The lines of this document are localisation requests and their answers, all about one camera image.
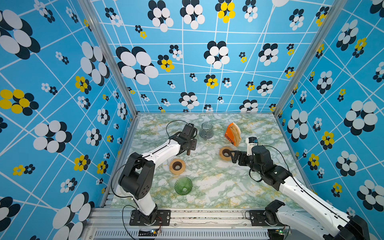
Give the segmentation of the wooden ring dripper holder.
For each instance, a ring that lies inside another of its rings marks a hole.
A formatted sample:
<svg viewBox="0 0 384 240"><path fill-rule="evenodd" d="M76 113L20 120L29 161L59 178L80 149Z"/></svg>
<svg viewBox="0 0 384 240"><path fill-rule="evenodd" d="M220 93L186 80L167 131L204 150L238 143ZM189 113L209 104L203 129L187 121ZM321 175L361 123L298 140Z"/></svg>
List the wooden ring dripper holder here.
<svg viewBox="0 0 384 240"><path fill-rule="evenodd" d="M186 164L181 159L174 159L170 163L170 171L174 175L180 175L182 174L186 169Z"/></svg>

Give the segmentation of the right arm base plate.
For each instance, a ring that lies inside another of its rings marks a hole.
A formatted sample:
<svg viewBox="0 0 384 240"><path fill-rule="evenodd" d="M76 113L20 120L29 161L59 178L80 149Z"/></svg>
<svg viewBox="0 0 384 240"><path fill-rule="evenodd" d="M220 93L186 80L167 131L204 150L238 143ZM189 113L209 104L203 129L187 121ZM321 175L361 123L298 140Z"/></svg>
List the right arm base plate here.
<svg viewBox="0 0 384 240"><path fill-rule="evenodd" d="M246 211L245 217L251 221L253 227L283 227L276 213L265 210L249 210Z"/></svg>

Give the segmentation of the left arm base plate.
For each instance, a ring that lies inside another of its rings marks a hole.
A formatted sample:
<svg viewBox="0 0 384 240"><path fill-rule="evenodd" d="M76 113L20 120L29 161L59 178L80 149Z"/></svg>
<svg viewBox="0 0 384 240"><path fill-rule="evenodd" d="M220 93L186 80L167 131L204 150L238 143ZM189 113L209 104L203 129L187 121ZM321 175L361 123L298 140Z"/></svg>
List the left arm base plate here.
<svg viewBox="0 0 384 240"><path fill-rule="evenodd" d="M139 210L131 213L130 226L169 226L171 220L171 210L154 210L149 216L144 215Z"/></svg>

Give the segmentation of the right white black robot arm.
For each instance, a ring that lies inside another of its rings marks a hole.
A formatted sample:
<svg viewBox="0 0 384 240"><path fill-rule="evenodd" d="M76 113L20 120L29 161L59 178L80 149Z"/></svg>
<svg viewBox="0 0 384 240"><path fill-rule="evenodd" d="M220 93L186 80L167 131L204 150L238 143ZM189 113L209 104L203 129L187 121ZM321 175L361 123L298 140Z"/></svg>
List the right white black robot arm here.
<svg viewBox="0 0 384 240"><path fill-rule="evenodd" d="M270 151L254 145L246 152L229 148L220 150L222 159L249 167L261 176L261 181L283 193L300 205L310 217L274 200L265 208L265 221L269 225L279 223L300 231L313 240L368 240L369 227L364 219L353 217L336 209L303 185L292 173L274 164Z"/></svg>

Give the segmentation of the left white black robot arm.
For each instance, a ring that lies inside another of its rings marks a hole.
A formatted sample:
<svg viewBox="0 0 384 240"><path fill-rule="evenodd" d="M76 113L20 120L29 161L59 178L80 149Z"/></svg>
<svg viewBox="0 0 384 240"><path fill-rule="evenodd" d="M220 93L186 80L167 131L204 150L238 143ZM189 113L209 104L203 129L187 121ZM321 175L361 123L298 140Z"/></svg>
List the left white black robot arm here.
<svg viewBox="0 0 384 240"><path fill-rule="evenodd" d="M197 145L197 132L193 124L186 123L181 132L169 136L161 146L144 154L134 152L129 156L118 184L137 204L141 223L153 224L158 216L158 206L150 194L156 167L171 157L184 152L189 155L191 150L194 151Z"/></svg>

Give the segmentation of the green glass dripper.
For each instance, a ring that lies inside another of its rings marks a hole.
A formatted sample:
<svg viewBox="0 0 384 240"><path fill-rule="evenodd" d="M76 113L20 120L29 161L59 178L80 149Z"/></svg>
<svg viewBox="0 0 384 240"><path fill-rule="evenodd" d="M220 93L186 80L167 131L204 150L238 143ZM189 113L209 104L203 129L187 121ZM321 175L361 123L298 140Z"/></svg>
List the green glass dripper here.
<svg viewBox="0 0 384 240"><path fill-rule="evenodd" d="M188 195L193 189L193 182L187 177L182 177L175 182L174 189L178 195Z"/></svg>

